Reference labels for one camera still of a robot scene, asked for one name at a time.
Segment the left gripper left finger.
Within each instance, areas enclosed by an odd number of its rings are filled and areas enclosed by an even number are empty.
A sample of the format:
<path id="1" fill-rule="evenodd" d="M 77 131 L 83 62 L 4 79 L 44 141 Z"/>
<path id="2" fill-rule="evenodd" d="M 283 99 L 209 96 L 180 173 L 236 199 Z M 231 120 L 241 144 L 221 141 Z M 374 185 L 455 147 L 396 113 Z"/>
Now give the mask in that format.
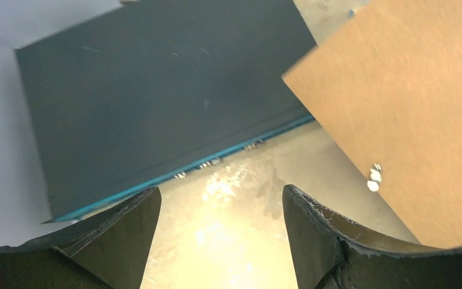
<path id="1" fill-rule="evenodd" d="M 148 188 L 20 246 L 0 247 L 0 288 L 140 288 L 161 209 Z"/>

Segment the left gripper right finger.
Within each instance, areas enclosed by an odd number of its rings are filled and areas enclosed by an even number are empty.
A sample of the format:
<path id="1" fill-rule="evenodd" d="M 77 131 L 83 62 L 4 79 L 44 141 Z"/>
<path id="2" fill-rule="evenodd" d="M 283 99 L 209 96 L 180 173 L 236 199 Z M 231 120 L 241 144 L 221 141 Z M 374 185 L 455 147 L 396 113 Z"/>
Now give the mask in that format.
<path id="1" fill-rule="evenodd" d="M 462 247 L 371 230 L 294 185 L 283 188 L 282 202 L 299 288 L 462 288 Z"/>

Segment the brown backing board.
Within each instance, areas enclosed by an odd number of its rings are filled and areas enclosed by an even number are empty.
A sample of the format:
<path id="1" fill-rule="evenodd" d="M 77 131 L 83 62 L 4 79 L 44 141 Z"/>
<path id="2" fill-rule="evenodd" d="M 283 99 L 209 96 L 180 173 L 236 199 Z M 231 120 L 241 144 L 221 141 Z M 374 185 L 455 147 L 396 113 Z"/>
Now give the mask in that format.
<path id="1" fill-rule="evenodd" d="M 462 246 L 462 1 L 371 1 L 283 80 L 422 244 Z"/>

